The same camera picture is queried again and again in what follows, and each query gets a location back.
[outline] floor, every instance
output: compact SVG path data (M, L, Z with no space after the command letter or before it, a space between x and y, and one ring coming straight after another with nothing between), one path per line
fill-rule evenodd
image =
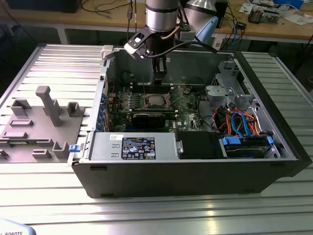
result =
M26 27L25 29L39 43L60 43L55 29L34 27ZM9 38L2 35L0 39L0 94L5 91L36 46L21 28L17 26L13 30L15 31L13 37ZM67 35L73 45L123 45L126 41L125 32L101 31L97 34L96 31L91 30L68 29ZM235 42L234 45L234 50L274 52L291 71L302 53L302 45L300 44L242 40L242 42ZM295 73L308 91L312 89L307 82L308 77L313 75L312 62L313 56L311 55L306 58L303 66Z

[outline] metal table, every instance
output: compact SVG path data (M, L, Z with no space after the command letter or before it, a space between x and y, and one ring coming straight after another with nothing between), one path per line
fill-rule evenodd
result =
M85 136L101 67L101 47L37 48L0 99L0 128L17 97L39 104L38 84L51 87L60 105L85 106ZM243 53L313 156L312 100L279 59ZM266 234L306 235L313 230L313 166L261 194L92 199L66 163L0 164L0 217L31 225L38 235L71 234Z

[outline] sticker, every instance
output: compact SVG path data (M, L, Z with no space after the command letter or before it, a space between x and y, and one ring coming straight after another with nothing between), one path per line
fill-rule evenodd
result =
M10 144L27 144L26 142L9 142Z
M122 138L122 159L156 159L155 138Z
M124 135L110 135L111 141L121 141L123 139Z

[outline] white paper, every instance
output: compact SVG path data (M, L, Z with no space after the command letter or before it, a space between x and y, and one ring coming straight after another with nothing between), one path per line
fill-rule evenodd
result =
M242 12L242 13L246 13L246 14L250 14L252 8L253 8L253 4L250 4L250 3L244 3L242 5L242 7L240 8L239 12Z
M304 25L311 22L310 19L299 15L287 16L285 19L298 25Z

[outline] black cable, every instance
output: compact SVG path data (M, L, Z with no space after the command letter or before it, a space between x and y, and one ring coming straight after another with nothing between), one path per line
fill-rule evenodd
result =
M201 82L203 82L203 85L206 85L206 82L202 79L202 78L200 78L200 77L198 77L198 76L192 76L192 77L189 77L188 79L187 79L187 81L186 81L186 86L188 86L188 82L191 80L191 79L198 79L198 80L200 80Z
M182 6L182 0L179 0L179 5L180 5L180 7L181 7L181 11L182 11L182 14L184 15L184 18L185 18L185 20L186 20L186 23L188 24L188 25L190 25L190 23L189 23L189 21L188 21L188 18L187 18L187 15L186 15L186 12L185 12L185 9L183 8L183 6ZM200 39L195 35L195 39L199 42L199 43L202 43L201 41L200 41Z
M304 47L304 49L303 49L304 52L305 52L305 50L307 49L307 47L309 46L309 44L310 44L310 42L312 41L312 39L313 39L313 34L312 34L310 40L308 41L308 43L306 44L306 46Z
M308 41L308 43L306 44L306 46L304 47L304 50L303 50L303 52L302 52L302 54L300 56L300 59L298 60L298 63L294 66L293 73L296 73L301 68L302 64L304 63L304 61L305 61L305 59L307 57L307 55L311 54L311 52L313 50L313 46L307 52L306 52L306 49L310 45L310 42L312 41L312 39L313 39L313 34L312 34L310 40Z
M182 6L182 0L179 0L179 4L180 4L180 7L181 7L182 14L184 15L184 18L186 20L186 23L190 25L190 23L188 21L188 18L187 18L187 15L186 15L186 12L185 12L185 9Z
M38 42L21 26L21 24L7 11L7 9L4 7L3 2L0 0L1 6L4 9L4 11L8 14L8 16L19 26L21 27L24 32L31 38L31 40L34 41L34 43L37 45Z
M208 51L210 51L212 53L217 53L217 50L215 50L213 47L211 47L211 46L209 46L207 44L204 44L202 42L187 41L187 42L183 42L183 43L177 44L176 46L173 46L172 48L166 50L163 53L160 53L160 54L157 54L157 55L147 55L146 58L156 58L156 57L159 57L159 56L163 56L163 55L166 55L167 53L175 50L176 48L179 48L179 47L181 47L183 45L188 45L188 44L200 45L200 46L203 46L205 49L207 49Z
M137 33L137 0L135 0L135 33Z
M203 123L204 123L205 125L207 125L207 126L209 126L209 127L211 128L211 130L213 130L214 132L218 132L218 133L219 133L219 130L217 130L213 125L210 125L210 124L207 123L205 120L203 120L205 117L209 117L210 115L206 115L206 116L204 116L204 117L201 117L199 107L200 107L200 102L201 102L201 96L203 95L203 93L206 94L205 89L204 89L204 91L200 94L199 101L198 101L198 104L197 104L197 106L198 106L197 109L198 109L199 117L200 117L200 119L203 121Z
M84 4L85 4L86 2L88 2L88 1L89 1L89 0L85 0L84 2L82 2L82 6L81 6L81 7L82 7L83 10L89 11L89 12L106 12L106 11L111 11L111 10L117 9L117 8L119 8L119 7L122 7L122 6L127 6L127 5L129 5L129 3L127 3L127 4L119 5L119 6L110 8L110 9L106 9L106 10L92 11L92 10L88 10L88 9L86 9L86 8L84 7Z
M130 1L128 10L127 10L127 41L129 40L129 26L131 23L131 19L133 17L133 0Z
M230 13L228 13L228 12L225 12L225 13L228 14L228 15L231 15L232 18L233 18L232 21L234 22L234 25L237 25L237 23L238 23L237 18L234 16L234 14L233 14L231 8L230 8L229 6L227 6L227 7L229 8ZM228 45L228 41L229 41L229 39L231 38L231 35L233 35L234 30L235 30L235 28L234 28L233 26L230 26L230 27L232 28L232 32L231 32L231 34L229 35L229 37L228 37L226 43L223 42L224 45L221 47L221 50L224 48L224 46L226 46L226 49L227 49L227 47L229 46L229 45Z

